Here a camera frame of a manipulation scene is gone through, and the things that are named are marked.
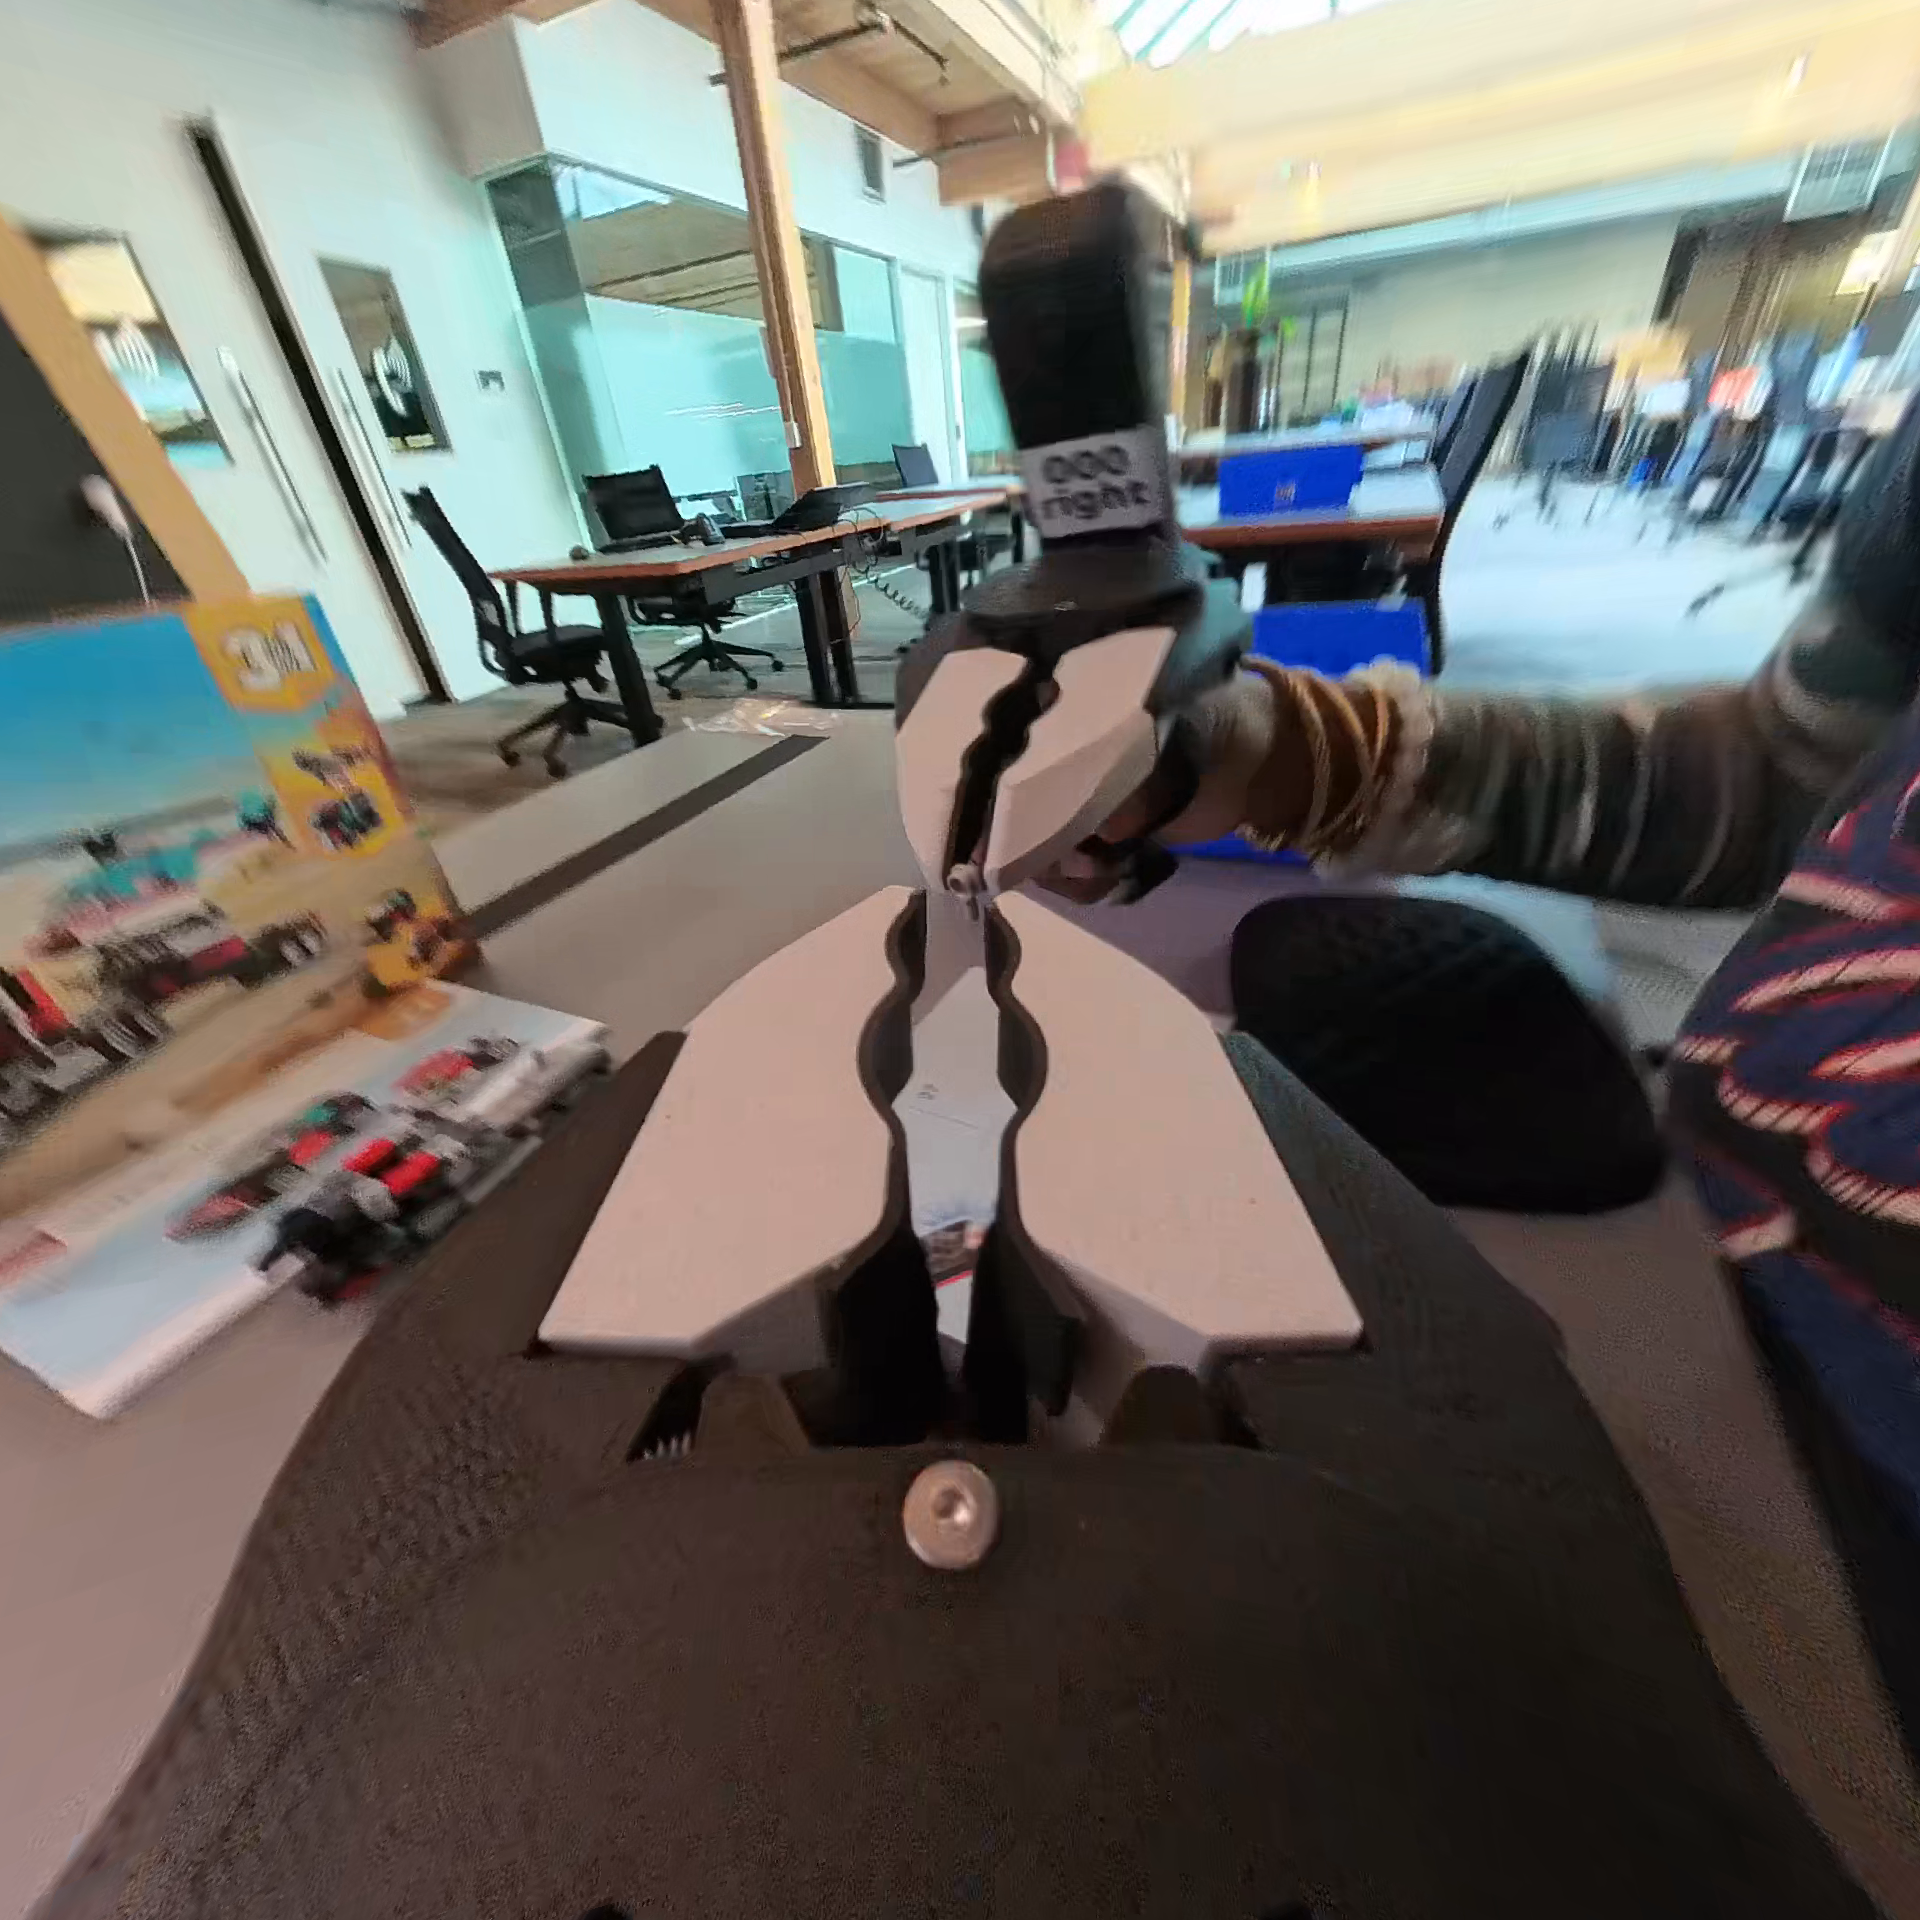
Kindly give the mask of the car-cover instruction booklet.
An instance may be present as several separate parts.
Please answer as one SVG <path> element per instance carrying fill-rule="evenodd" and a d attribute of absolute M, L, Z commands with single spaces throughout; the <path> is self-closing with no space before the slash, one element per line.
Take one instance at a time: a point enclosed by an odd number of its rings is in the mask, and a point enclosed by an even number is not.
<path fill-rule="evenodd" d="M 235 1250 L 169 1245 L 165 1220 L 258 1135 L 316 1097 L 386 1097 L 432 1052 L 481 1035 L 519 1042 L 522 1056 L 503 1072 L 503 1086 L 484 1095 L 510 1151 L 473 1189 L 473 1211 L 611 1072 L 604 1023 L 461 982 L 419 986 L 355 1023 L 334 1023 L 329 1031 L 307 1018 L 275 1052 L 231 1063 L 211 1084 L 222 1102 L 190 1107 L 175 1097 L 143 1113 L 90 1109 L 109 1164 L 64 1182 L 56 1180 L 52 1154 L 44 1154 L 33 1167 L 37 1189 L 16 1182 L 3 1201 L 3 1359 L 75 1412 L 109 1422 L 256 1306 L 278 1293 L 304 1297 L 248 1273 Z"/>

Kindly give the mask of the black mesh cushion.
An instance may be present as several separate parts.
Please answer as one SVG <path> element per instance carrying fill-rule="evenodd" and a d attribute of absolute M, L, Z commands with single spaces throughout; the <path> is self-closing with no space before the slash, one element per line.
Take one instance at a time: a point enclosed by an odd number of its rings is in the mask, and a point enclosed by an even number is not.
<path fill-rule="evenodd" d="M 1239 1031 L 1439 1209 L 1601 1214 L 1664 1180 L 1661 1122 L 1615 1030 L 1476 904 L 1263 901 L 1235 928 L 1228 992 Z"/>

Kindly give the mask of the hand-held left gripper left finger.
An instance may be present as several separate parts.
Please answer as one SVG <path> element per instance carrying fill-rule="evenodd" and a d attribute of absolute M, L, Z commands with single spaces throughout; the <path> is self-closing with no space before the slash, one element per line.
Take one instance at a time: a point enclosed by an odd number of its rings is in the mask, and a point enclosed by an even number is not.
<path fill-rule="evenodd" d="M 924 935 L 924 893 L 877 889 L 685 1027 L 545 1350 L 809 1383 L 832 1442 L 910 1447 L 945 1424 L 899 1118 Z"/>

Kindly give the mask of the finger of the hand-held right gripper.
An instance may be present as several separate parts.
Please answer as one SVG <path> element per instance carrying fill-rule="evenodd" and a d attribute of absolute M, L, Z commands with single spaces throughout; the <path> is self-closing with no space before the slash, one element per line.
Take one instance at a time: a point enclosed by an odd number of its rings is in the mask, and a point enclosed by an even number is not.
<path fill-rule="evenodd" d="M 1130 626 L 1067 649 L 1024 745 L 990 784 L 980 893 L 1016 893 L 1054 869 L 1130 800 L 1160 758 L 1148 697 L 1174 626 Z"/>
<path fill-rule="evenodd" d="M 903 844 L 928 889 L 976 858 L 995 771 L 1048 705 L 1050 673 L 995 647 L 956 647 L 899 716 L 895 777 Z"/>

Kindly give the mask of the step-page instruction booklet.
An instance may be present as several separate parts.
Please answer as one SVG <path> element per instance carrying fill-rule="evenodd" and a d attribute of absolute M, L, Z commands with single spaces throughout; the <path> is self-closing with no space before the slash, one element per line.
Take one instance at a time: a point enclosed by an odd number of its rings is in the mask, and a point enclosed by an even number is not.
<path fill-rule="evenodd" d="M 999 1145 L 1012 1118 L 999 1084 L 999 1007 L 985 937 L 953 897 L 928 904 L 924 979 L 910 1007 L 910 1072 L 895 1102 L 910 1231 L 935 1279 L 940 1342 L 968 1342 L 973 1273 L 999 1211 Z"/>

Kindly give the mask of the small blue plastic bin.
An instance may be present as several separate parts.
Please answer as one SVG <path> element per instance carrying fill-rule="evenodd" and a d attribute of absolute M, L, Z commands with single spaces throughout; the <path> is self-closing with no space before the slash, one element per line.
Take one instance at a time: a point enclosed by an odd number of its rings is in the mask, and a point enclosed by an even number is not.
<path fill-rule="evenodd" d="M 1218 461 L 1221 518 L 1343 515 L 1361 482 L 1361 440 L 1260 444 Z"/>
<path fill-rule="evenodd" d="M 1250 617 L 1247 657 L 1343 678 L 1392 661 L 1430 673 L 1428 615 L 1412 597 L 1346 597 L 1337 603 L 1269 603 Z"/>

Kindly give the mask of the toy brick set box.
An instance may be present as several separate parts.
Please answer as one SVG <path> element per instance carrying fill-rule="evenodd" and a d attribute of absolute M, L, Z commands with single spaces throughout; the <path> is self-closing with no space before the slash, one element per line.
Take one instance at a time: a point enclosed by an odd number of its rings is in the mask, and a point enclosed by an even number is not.
<path fill-rule="evenodd" d="M 3 631 L 3 1219 L 473 960 L 316 597 Z"/>

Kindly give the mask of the brown office table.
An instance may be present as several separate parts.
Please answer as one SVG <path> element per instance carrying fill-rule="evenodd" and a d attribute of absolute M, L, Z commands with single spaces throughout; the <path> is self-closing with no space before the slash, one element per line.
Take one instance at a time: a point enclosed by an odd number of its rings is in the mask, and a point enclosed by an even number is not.
<path fill-rule="evenodd" d="M 545 603 L 553 597 L 586 597 L 598 608 L 598 631 L 607 645 L 625 732 L 632 749 L 650 749 L 661 739 L 662 721 L 619 612 L 630 597 L 679 597 L 697 612 L 716 612 L 756 588 L 786 588 L 801 612 L 809 702 L 816 710 L 886 710 L 886 698 L 866 697 L 858 685 L 851 615 L 832 580 L 866 559 L 899 548 L 901 562 L 928 566 L 930 603 L 935 615 L 945 617 L 960 597 L 953 547 L 970 515 L 1009 511 L 1012 554 L 1022 559 L 1022 507 L 1022 481 L 985 476 L 973 486 L 877 498 L 858 502 L 837 526 L 790 535 L 528 562 L 495 569 L 490 580 L 503 588 L 528 588 Z"/>
<path fill-rule="evenodd" d="M 1333 515 L 1183 515 L 1190 547 L 1242 588 L 1247 612 L 1279 603 L 1380 602 L 1423 596 L 1453 535 L 1439 511 Z"/>

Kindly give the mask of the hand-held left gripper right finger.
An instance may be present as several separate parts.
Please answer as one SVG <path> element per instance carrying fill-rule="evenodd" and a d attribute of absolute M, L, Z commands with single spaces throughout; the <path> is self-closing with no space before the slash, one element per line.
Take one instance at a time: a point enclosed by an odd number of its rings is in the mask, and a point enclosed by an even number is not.
<path fill-rule="evenodd" d="M 1361 1311 L 1202 1007 L 1016 896 L 984 919 L 984 975 L 1012 1102 L 960 1368 L 984 1439 L 1087 1442 L 1148 1373 L 1221 1403 L 1239 1362 L 1361 1350 Z"/>

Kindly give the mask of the green potted plant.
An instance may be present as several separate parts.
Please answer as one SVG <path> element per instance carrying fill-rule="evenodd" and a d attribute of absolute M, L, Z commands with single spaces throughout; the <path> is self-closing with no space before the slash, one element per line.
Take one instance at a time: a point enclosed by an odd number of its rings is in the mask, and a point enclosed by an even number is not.
<path fill-rule="evenodd" d="M 1294 320 L 1273 309 L 1269 266 L 1260 257 L 1242 279 L 1242 309 L 1223 360 L 1223 430 L 1260 439 L 1285 426 L 1285 340 Z"/>

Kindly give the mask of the wood-framed black board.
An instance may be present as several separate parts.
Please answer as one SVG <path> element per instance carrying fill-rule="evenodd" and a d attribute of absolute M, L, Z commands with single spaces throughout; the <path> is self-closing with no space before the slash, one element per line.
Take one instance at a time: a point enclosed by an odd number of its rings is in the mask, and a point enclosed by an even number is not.
<path fill-rule="evenodd" d="M 44 252 L 3 221 L 3 626 L 244 596 Z"/>

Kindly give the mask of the logo wall window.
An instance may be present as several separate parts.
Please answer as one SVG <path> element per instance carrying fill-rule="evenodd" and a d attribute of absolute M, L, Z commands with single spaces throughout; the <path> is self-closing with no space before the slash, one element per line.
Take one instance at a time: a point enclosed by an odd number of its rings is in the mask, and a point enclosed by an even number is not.
<path fill-rule="evenodd" d="M 321 257 L 321 273 L 389 446 L 407 455 L 448 451 L 452 439 L 391 270 Z"/>

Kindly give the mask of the wooden support column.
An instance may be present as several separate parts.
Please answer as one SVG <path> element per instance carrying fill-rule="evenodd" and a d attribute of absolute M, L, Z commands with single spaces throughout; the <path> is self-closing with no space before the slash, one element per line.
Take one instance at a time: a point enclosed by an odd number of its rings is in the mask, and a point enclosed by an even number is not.
<path fill-rule="evenodd" d="M 820 335 L 804 232 L 784 151 L 778 28 L 772 2 L 710 2 L 733 138 L 749 194 L 749 232 L 772 343 L 792 491 L 837 482 Z"/>

